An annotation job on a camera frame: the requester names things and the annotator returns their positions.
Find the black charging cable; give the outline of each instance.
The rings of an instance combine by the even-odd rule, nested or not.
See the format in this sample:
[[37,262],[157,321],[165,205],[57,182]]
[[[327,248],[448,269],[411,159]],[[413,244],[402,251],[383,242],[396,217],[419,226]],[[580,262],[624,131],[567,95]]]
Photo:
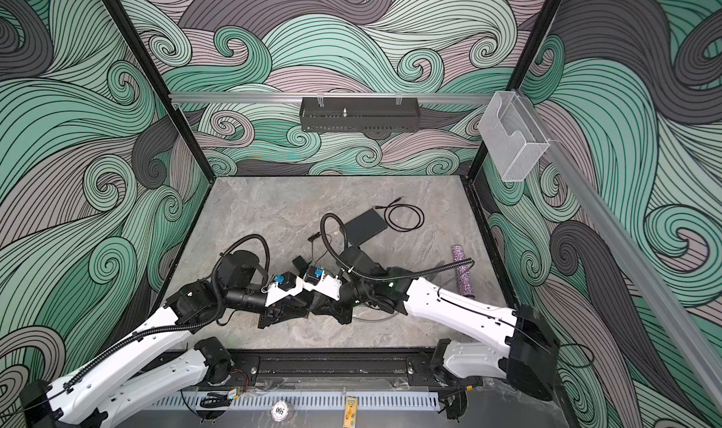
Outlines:
[[[401,198],[396,198],[388,206],[374,206],[374,208],[377,208],[377,209],[383,208],[384,209],[384,221],[386,221],[386,224],[389,227],[391,227],[393,230],[395,230],[396,232],[411,232],[411,231],[415,231],[416,229],[419,229],[421,226],[423,226],[424,220],[426,219],[426,217],[424,216],[424,211],[421,208],[419,208],[418,206],[415,206],[414,204],[400,203],[399,202],[400,200],[401,200]],[[405,227],[405,226],[400,226],[397,223],[395,223],[391,219],[391,215],[392,215],[393,211],[395,211],[398,208],[408,208],[411,211],[413,211],[418,218],[418,220],[416,221],[416,224],[411,227]]]
[[210,392],[201,399],[200,406],[204,409],[224,408],[230,406],[227,393]]
[[311,243],[311,259],[308,260],[309,263],[312,263],[313,266],[316,265],[321,259],[323,259],[323,256],[326,255],[329,251],[326,250],[321,254],[320,258],[316,259],[316,261],[313,261],[313,242],[315,242],[320,237],[320,232],[317,232],[316,234],[311,235],[307,240],[309,243]]

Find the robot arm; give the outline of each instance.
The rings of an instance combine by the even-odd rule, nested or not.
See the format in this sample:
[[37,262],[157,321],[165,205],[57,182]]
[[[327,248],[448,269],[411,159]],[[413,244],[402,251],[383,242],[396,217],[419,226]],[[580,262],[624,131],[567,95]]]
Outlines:
[[[354,279],[353,276],[343,282],[339,276],[311,267],[297,258],[294,264],[299,268],[300,276],[291,272],[276,275],[261,287],[250,284],[258,258],[254,259],[248,251],[242,253],[242,261],[235,258],[239,265],[226,267],[227,273],[220,273],[218,279],[224,289],[225,304],[261,314],[259,328],[288,318],[303,317],[308,312],[333,315],[339,323],[346,324],[351,322],[355,305],[369,302],[390,313],[398,310],[405,315],[434,320],[479,341],[444,343],[445,349],[438,351],[444,367],[439,370],[439,375],[506,378],[512,386],[528,395],[551,399],[557,341],[543,317],[530,307],[521,307],[519,311],[494,307],[439,289],[424,278],[395,279],[394,273],[405,270],[384,270],[358,248],[352,251],[356,259],[370,264],[374,273],[391,279],[392,284],[381,279],[371,282]],[[225,258],[231,261],[237,254],[228,254]],[[168,325],[181,328],[189,320],[209,320],[209,314],[217,308],[211,286],[205,280],[183,286],[137,331]],[[134,378],[157,355],[192,333],[180,329],[132,341],[80,375],[79,381],[75,377],[83,367],[51,383],[31,383],[20,394],[27,425],[111,428],[184,387],[202,380],[222,384],[230,374],[232,361],[216,338],[200,341],[176,360]]]
[[[179,321],[203,314],[206,309],[203,301],[210,291],[207,287],[199,283],[185,286],[168,299],[170,305],[158,309],[134,332],[159,326],[182,326]],[[72,386],[67,383],[82,367],[50,383],[32,382],[20,393],[27,425],[111,428],[184,387],[202,380],[222,384],[230,374],[232,361],[215,337],[198,342],[168,364],[135,376],[159,354],[191,334],[188,330],[162,332],[133,341],[110,354]]]

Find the black power bank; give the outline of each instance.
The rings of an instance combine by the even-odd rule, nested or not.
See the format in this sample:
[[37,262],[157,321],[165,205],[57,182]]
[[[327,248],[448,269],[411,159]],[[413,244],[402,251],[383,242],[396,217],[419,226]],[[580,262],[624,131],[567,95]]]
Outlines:
[[349,243],[353,246],[360,246],[379,232],[388,227],[386,221],[372,208],[352,219],[344,225]]

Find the yellow label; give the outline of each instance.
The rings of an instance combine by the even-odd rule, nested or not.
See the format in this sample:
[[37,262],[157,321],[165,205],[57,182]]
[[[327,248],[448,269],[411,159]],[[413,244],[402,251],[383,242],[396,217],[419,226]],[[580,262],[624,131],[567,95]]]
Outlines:
[[346,412],[344,413],[344,428],[356,428],[356,397],[346,397]]

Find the black frame post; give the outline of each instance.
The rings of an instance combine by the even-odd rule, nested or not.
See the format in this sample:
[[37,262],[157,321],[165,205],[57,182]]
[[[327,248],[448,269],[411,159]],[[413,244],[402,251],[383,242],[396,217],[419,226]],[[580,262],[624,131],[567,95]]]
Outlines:
[[[552,26],[554,17],[557,15],[557,10],[561,4],[562,0],[544,1],[544,5],[537,14],[537,21],[534,22],[534,27],[531,29],[531,35],[529,35],[529,39],[526,41],[526,44],[524,44],[524,49],[521,51],[519,61],[516,63],[514,72],[511,74],[509,83],[506,85],[506,91],[515,91],[521,88],[524,77],[531,67],[531,63],[536,58],[537,52],[546,38],[549,27]],[[474,162],[472,162],[472,165],[469,167],[469,172],[466,174],[468,179],[474,181],[474,178],[476,178],[476,175],[482,169],[482,163],[486,157],[487,148],[480,147],[474,157]]]
[[469,200],[469,206],[472,207],[472,213],[476,219],[476,225],[479,227],[479,232],[482,235],[484,246],[486,247],[487,254],[489,255],[489,261],[491,261],[494,274],[496,274],[497,281],[499,281],[499,288],[501,289],[502,295],[504,295],[506,305],[512,307],[513,309],[518,309],[519,300],[516,298],[514,288],[511,285],[511,279],[509,279],[509,275],[506,272],[504,260],[496,247],[496,242],[492,236],[492,229],[487,223],[484,212],[482,212],[482,205],[479,202],[479,197],[472,186],[472,182],[466,176],[459,177],[461,179],[461,184],[464,186],[466,198]]
[[153,88],[153,90],[155,90],[158,98],[160,98],[160,101],[163,103],[165,111],[168,112],[168,116],[173,121],[173,124],[176,125],[178,133],[185,140],[185,144],[188,145],[188,148],[191,150],[193,157],[196,159],[196,162],[198,162],[198,165],[201,167],[203,174],[206,176],[208,182],[212,185],[213,181],[215,180],[215,174],[213,173],[213,170],[211,168],[211,163],[208,162],[206,155],[201,150],[201,146],[199,146],[198,142],[193,136],[191,126],[188,125],[188,122],[185,120],[185,116],[183,115],[183,113],[179,109],[173,107],[173,103],[170,101],[170,98],[168,96],[170,94],[170,90],[168,90],[168,87],[166,86],[165,81],[161,77],[160,72],[158,72],[158,70],[155,68],[153,60],[150,58],[150,54],[143,46],[140,35],[138,35],[138,31],[135,30],[135,27],[131,22],[131,18],[128,16],[125,9],[123,9],[121,1],[102,1],[103,5],[105,5],[105,9],[108,10],[108,13],[113,18],[115,26],[118,27],[121,35],[128,43],[128,47],[130,47],[131,52],[138,60],[141,70],[150,82],[150,86]]

